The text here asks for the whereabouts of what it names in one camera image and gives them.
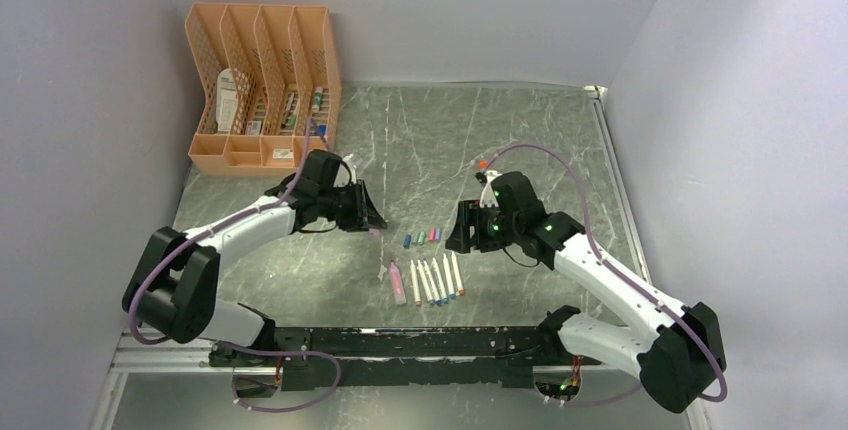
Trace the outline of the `white pen grey cap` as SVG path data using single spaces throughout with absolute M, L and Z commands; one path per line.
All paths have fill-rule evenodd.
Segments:
M 433 297 L 432 289 L 431 289 L 431 286 L 429 284 L 429 280 L 427 278 L 427 273 L 425 271 L 425 268 L 424 268 L 421 260 L 417 261 L 417 270 L 418 270 L 418 273 L 419 273 L 419 277 L 421 279 L 421 285 L 423 286 L 428 304 L 433 306 L 433 305 L 435 305 L 436 300 Z

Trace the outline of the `white pen orange cap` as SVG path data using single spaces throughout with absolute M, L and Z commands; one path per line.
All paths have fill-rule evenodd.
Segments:
M 457 258 L 457 254 L 455 252 L 451 252 L 450 254 L 451 266 L 454 274 L 454 279 L 456 282 L 456 293 L 458 296 L 464 296 L 466 294 L 465 287 L 462 280 L 461 271 L 459 268 L 459 262 Z

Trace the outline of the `white pen blue cap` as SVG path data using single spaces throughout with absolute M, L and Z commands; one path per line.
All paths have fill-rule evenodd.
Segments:
M 450 260 L 449 260 L 447 253 L 442 255 L 442 263 L 443 263 L 443 268 L 444 268 L 445 279 L 446 279 L 446 282 L 447 282 L 447 289 L 448 289 L 449 298 L 450 299 L 456 299 L 457 298 L 457 292 L 456 292 L 456 288 L 455 288 L 455 285 L 454 285 L 453 272 L 452 272 L 452 269 L 451 269 L 451 264 L 450 264 Z

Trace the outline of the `purple pink highlighter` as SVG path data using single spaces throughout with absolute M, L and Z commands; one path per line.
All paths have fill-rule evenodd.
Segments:
M 407 304 L 407 298 L 404 283 L 401 271 L 394 260 L 390 261 L 389 276 L 395 304 L 399 307 L 405 306 Z

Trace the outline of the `white pen green cap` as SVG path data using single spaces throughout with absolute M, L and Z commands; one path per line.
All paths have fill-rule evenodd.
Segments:
M 428 285 L 429 285 L 429 287 L 431 289 L 431 293 L 433 295 L 434 302 L 437 306 L 441 306 L 442 305 L 441 294 L 440 294 L 439 289 L 436 285 L 436 281 L 433 277 L 433 273 L 431 271 L 431 268 L 430 268 L 427 261 L 423 262 L 423 266 L 424 266 L 424 270 L 425 270 L 425 273 L 426 273 Z

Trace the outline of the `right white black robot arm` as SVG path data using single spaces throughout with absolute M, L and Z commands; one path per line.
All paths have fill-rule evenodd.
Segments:
M 549 212 L 520 172 L 475 176 L 477 199 L 461 200 L 445 244 L 468 254 L 516 245 L 536 264 L 587 289 L 622 320 L 616 326 L 566 306 L 541 324 L 542 356 L 565 363 L 588 357 L 634 377 L 659 406 L 684 412 L 727 368 L 717 314 L 699 302 L 686 305 L 624 270 L 564 212 Z

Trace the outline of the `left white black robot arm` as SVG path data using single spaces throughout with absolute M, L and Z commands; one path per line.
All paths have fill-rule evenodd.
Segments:
M 236 346 L 249 364 L 261 366 L 277 350 L 273 319 L 218 296 L 223 270 L 260 247 L 309 232 L 324 219 L 344 232 L 384 230 L 363 180 L 350 164 L 326 150 L 309 152 L 299 170 L 243 209 L 214 223 L 178 231 L 165 226 L 149 238 L 122 298 L 129 325 L 160 332 L 147 345 L 196 339 Z

